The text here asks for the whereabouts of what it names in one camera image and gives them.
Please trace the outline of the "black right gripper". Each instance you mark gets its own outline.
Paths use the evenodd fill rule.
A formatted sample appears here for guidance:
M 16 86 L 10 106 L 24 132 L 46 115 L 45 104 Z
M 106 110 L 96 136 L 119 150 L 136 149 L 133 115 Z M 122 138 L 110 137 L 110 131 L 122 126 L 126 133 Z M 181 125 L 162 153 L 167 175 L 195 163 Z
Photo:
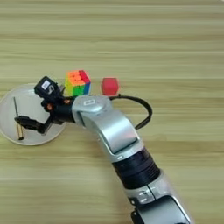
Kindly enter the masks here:
M 74 96 L 65 97 L 42 97 L 41 106 L 49 114 L 47 120 L 42 123 L 31 119 L 29 116 L 19 115 L 15 117 L 15 121 L 27 130 L 35 130 L 39 134 L 44 135 L 51 127 L 52 123 L 61 125 L 62 123 L 74 123 L 72 106 Z

